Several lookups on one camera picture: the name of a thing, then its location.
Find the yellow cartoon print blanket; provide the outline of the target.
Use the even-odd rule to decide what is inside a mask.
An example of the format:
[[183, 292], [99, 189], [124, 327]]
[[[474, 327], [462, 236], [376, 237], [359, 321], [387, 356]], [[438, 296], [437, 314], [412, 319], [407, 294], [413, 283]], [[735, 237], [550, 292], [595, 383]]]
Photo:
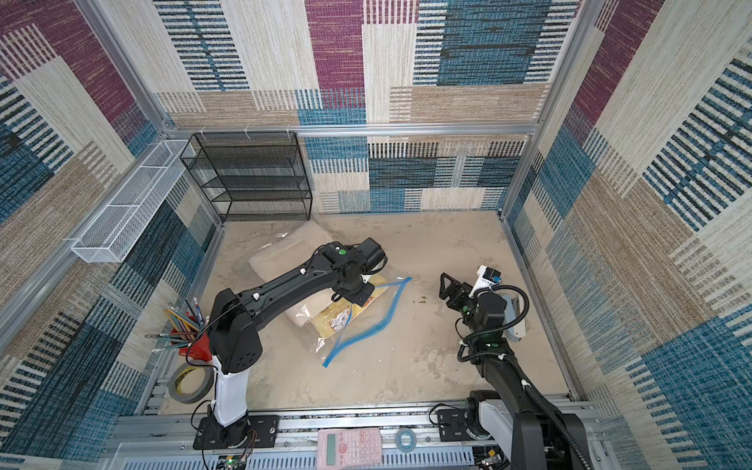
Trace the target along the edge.
[[335, 303], [331, 303], [321, 313], [313, 317], [307, 323], [307, 329], [316, 333], [319, 338], [324, 340], [330, 339], [335, 334], [340, 333], [389, 289], [389, 287], [386, 287], [388, 283], [387, 278], [381, 274], [372, 276], [369, 282], [374, 285], [374, 291], [363, 307], [351, 303], [346, 299], [340, 299]]

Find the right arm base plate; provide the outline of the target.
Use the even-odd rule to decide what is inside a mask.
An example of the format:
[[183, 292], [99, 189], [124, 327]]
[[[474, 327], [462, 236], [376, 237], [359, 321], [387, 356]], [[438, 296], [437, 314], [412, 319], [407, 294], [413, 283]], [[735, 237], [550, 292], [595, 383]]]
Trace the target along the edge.
[[471, 441], [466, 422], [466, 410], [455, 407], [438, 407], [431, 413], [439, 428], [441, 442]]

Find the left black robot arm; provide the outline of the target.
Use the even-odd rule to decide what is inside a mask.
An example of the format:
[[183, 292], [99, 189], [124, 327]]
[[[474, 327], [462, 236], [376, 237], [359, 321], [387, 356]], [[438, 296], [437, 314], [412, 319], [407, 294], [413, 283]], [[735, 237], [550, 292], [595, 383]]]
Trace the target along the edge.
[[386, 253], [371, 238], [356, 245], [335, 241], [319, 246], [302, 264], [266, 284], [217, 294], [206, 328], [215, 368], [213, 421], [226, 429], [247, 417], [249, 372], [262, 356], [259, 332], [268, 323], [326, 290], [337, 300], [363, 307], [375, 290], [369, 278], [387, 262]]

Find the clear vacuum bag blue zipper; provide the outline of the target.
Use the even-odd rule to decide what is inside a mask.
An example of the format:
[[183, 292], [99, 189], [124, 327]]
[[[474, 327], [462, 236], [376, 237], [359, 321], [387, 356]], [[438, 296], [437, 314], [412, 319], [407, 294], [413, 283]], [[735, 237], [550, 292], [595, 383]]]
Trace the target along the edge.
[[[329, 252], [333, 254], [335, 258], [340, 259], [356, 254], [358, 249], [362, 247], [363, 244], [360, 242], [347, 243], [333, 239], [332, 242], [317, 247], [311, 256], [321, 256], [324, 253]], [[296, 266], [291, 270], [295, 270], [297, 273], [300, 273], [302, 270], [305, 270], [307, 273], [313, 273], [314, 269], [315, 263], [312, 262], [311, 257], [309, 257], [303, 264]], [[293, 321], [291, 321], [285, 314], [287, 309], [285, 309], [277, 319], [272, 321], [269, 326], [290, 333], [295, 341], [303, 345], [305, 352], [315, 354], [322, 365], [327, 367], [346, 349], [385, 330], [393, 321], [397, 313], [400, 312], [401, 297], [403, 297], [403, 293], [405, 293], [405, 289], [407, 289], [411, 279], [395, 273], [391, 268], [385, 266], [383, 260], [380, 260], [374, 268], [366, 270], [362, 276], [365, 280], [369, 281], [370, 278], [376, 274], [381, 274], [387, 278], [388, 283], [386, 284], [386, 287], [389, 287], [389, 289], [372, 305], [370, 305], [369, 308], [358, 318], [330, 339], [324, 340], [319, 338], [316, 333], [309, 331], [307, 326], [299, 327], [295, 325], [295, 323], [293, 323]], [[331, 297], [332, 303], [344, 299], [336, 294], [333, 289], [331, 290], [334, 292]]]

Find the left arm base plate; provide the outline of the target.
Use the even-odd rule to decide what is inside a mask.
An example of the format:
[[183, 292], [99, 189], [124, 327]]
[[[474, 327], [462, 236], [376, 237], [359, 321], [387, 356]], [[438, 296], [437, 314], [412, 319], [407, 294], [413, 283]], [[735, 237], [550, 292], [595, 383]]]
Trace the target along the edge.
[[199, 424], [193, 450], [230, 450], [231, 448], [273, 448], [279, 415], [248, 415], [223, 427], [210, 414]]

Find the cream fleece blanket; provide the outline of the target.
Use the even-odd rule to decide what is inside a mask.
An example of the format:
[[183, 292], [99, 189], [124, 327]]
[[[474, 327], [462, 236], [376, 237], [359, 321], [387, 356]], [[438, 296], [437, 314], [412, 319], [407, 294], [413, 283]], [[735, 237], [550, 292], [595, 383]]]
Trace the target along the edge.
[[[284, 237], [262, 247], [250, 257], [250, 267], [264, 281], [271, 281], [303, 264], [320, 245], [333, 241], [331, 234], [315, 221], [307, 221]], [[331, 289], [318, 292], [285, 311], [295, 325], [304, 327], [332, 304]]]

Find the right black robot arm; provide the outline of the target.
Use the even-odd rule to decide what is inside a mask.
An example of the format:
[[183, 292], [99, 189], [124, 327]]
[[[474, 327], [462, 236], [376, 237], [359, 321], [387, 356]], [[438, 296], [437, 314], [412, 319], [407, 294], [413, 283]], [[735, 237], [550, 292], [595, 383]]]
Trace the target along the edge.
[[468, 432], [493, 438], [511, 469], [593, 469], [583, 422], [538, 390], [507, 340], [530, 311], [527, 293], [486, 278], [472, 286], [444, 273], [439, 297], [469, 328], [457, 360], [474, 365], [493, 387], [470, 394]]

